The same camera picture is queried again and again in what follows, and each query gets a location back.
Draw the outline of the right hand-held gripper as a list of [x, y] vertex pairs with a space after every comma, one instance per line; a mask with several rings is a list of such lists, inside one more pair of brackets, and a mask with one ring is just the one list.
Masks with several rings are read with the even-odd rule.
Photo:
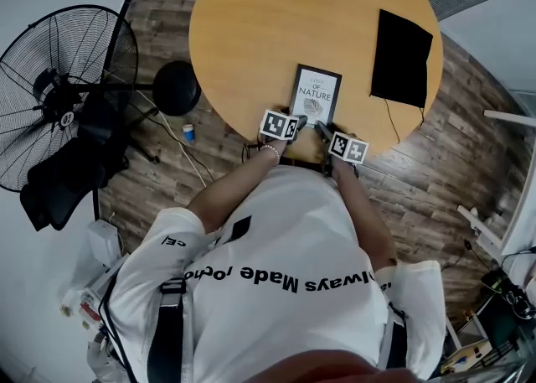
[[324, 173], [331, 177], [332, 163], [338, 159], [349, 164], [353, 168], [355, 175], [358, 176], [358, 166], [363, 164], [367, 151], [369, 150], [369, 143], [342, 132], [335, 132], [332, 135], [332, 132], [327, 126], [320, 121], [316, 122], [315, 131], [321, 139], [327, 139]]

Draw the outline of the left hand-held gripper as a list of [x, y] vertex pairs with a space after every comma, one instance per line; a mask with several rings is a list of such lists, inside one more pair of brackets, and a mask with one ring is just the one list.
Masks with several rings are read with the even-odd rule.
[[307, 125], [306, 115], [289, 116], [278, 111], [266, 110], [260, 122], [259, 134], [276, 140], [292, 142], [295, 140], [297, 129]]

